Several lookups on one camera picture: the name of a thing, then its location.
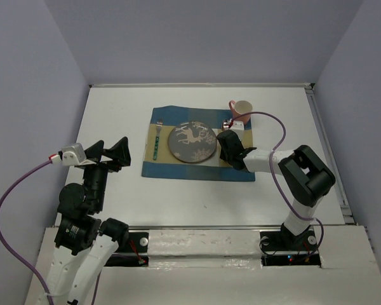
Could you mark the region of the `dark patterned plate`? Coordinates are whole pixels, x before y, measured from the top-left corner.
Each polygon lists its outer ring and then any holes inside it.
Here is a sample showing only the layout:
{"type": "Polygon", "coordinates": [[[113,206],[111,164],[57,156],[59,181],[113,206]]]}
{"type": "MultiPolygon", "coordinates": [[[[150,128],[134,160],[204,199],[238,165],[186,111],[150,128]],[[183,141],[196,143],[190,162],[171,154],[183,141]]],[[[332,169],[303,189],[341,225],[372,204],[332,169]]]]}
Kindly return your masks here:
{"type": "Polygon", "coordinates": [[[216,133],[205,123],[188,121],[174,127],[168,137],[170,153],[184,163],[201,163],[217,150],[216,133]]]}

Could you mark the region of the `pink cup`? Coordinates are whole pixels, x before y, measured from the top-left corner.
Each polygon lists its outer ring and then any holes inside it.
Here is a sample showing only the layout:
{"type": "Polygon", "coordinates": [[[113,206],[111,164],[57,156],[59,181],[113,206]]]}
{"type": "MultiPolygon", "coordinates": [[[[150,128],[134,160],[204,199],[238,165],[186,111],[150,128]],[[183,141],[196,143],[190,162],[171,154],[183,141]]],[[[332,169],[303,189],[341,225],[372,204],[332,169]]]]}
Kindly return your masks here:
{"type": "Polygon", "coordinates": [[[251,118],[251,112],[253,111],[253,106],[250,102],[246,100],[231,100],[229,102],[229,109],[235,121],[242,121],[244,125],[248,124],[251,118]]]}

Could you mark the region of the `fork with teal handle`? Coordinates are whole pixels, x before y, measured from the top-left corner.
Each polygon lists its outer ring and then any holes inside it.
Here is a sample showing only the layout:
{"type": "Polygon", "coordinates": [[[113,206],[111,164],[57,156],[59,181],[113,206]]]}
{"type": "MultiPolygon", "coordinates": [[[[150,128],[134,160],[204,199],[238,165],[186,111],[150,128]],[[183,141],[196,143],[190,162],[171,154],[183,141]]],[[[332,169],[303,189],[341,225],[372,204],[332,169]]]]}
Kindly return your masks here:
{"type": "Polygon", "coordinates": [[[160,138],[160,133],[163,127],[163,121],[160,119],[159,121],[156,122],[156,137],[155,137],[155,142],[154,142],[154,152],[153,152],[153,160],[157,160],[157,155],[158,155],[158,148],[159,148],[159,138],[160,138]]]}

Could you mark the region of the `blue beige checked cloth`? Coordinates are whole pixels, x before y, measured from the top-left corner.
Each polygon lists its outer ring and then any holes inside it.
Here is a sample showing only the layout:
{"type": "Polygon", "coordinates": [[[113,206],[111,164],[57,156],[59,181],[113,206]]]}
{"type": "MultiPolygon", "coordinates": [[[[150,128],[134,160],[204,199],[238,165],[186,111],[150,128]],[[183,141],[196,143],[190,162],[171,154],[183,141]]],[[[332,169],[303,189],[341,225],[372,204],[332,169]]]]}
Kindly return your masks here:
{"type": "Polygon", "coordinates": [[[220,147],[215,154],[201,163],[184,163],[177,160],[169,151],[168,137],[172,129],[188,121],[207,124],[218,134],[222,122],[231,119],[232,113],[225,109],[198,109],[174,105],[157,107],[152,110],[147,141],[145,145],[142,176],[147,178],[211,180],[224,182],[254,182],[253,173],[237,171],[220,159],[220,147]],[[156,122],[163,121],[159,138],[157,160],[153,160],[156,122]]]}

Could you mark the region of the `spoon with teal handle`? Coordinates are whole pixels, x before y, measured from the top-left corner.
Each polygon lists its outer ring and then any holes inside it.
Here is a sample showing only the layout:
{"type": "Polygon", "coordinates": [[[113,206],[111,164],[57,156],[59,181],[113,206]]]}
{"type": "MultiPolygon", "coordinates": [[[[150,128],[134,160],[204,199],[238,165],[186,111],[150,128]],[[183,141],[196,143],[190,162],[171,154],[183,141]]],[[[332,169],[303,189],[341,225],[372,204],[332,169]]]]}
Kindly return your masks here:
{"type": "Polygon", "coordinates": [[[228,130],[230,128],[230,125],[231,125],[231,121],[230,120],[224,120],[222,122],[222,127],[221,127],[222,131],[228,130]]]}

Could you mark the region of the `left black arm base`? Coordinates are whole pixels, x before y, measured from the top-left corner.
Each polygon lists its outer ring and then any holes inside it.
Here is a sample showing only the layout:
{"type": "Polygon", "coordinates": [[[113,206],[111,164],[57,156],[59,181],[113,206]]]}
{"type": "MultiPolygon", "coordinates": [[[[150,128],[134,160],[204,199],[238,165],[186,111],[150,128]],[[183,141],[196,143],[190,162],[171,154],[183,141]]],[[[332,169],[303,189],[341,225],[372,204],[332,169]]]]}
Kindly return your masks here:
{"type": "Polygon", "coordinates": [[[130,231],[129,239],[111,255],[106,267],[137,268],[148,266],[149,233],[130,231]]]}

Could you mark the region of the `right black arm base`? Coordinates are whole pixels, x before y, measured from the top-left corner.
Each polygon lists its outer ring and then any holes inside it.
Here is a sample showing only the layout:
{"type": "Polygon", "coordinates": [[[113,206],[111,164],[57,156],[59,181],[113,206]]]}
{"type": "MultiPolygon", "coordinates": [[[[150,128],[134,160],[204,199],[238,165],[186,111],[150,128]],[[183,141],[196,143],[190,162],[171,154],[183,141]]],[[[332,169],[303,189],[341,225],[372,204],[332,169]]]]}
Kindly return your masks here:
{"type": "Polygon", "coordinates": [[[317,239],[313,230],[300,241],[287,245],[279,231],[260,232],[259,248],[263,267],[321,266],[317,239]]]}

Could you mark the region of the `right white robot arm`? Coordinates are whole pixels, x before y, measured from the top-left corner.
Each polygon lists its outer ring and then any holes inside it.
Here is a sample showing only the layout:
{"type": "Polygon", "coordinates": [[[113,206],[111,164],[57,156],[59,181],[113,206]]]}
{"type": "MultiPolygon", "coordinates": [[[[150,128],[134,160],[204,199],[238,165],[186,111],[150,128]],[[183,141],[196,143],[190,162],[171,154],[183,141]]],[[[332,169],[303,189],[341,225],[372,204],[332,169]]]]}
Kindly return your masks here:
{"type": "Polygon", "coordinates": [[[226,130],[217,136],[220,159],[235,170],[267,172],[290,212],[281,224],[279,240],[287,249],[301,244],[310,224],[317,219],[318,203],[334,186],[336,178],[318,155],[307,145],[292,151],[264,151],[245,148],[236,132],[226,130]]]}

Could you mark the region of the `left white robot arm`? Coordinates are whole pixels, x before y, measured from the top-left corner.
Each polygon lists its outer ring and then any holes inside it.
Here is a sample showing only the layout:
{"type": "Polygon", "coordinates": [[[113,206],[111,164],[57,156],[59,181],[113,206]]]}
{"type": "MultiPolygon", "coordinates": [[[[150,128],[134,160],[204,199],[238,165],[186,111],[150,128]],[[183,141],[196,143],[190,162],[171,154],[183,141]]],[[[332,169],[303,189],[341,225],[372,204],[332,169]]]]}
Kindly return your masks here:
{"type": "Polygon", "coordinates": [[[95,218],[104,207],[109,173],[130,166],[128,138],[106,149],[99,140],[87,149],[80,143],[62,148],[62,163],[83,169],[81,183],[66,184],[59,194],[61,221],[46,279],[37,304],[83,304],[102,268],[115,251],[127,246],[129,226],[95,218]]]}

